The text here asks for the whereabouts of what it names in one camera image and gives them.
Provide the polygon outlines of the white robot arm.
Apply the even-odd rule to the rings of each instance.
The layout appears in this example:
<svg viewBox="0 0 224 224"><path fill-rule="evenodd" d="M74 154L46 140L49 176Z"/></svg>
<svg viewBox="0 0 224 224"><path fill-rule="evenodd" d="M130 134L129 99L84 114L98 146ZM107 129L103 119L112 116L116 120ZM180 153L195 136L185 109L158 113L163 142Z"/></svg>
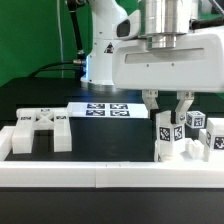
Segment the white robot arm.
<svg viewBox="0 0 224 224"><path fill-rule="evenodd" d="M158 93L174 91L171 116L185 120L196 92L224 92L224 10L209 1L221 16L200 21L198 0L137 0L131 14L115 0L67 0L71 13L86 3L92 10L91 53L78 48L81 81L140 90L150 115L159 110Z"/></svg>

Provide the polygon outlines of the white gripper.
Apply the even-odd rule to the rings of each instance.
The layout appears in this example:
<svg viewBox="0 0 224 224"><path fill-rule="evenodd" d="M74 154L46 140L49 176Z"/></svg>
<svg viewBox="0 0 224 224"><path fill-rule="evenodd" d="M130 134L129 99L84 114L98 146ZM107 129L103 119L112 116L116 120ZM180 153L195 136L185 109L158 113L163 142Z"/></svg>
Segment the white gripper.
<svg viewBox="0 0 224 224"><path fill-rule="evenodd" d="M147 50L145 40L124 41L113 54L112 80L117 88L143 90L152 121L159 112L155 90L178 91L171 123L184 124L193 92L224 92L224 33L179 36L171 49Z"/></svg>

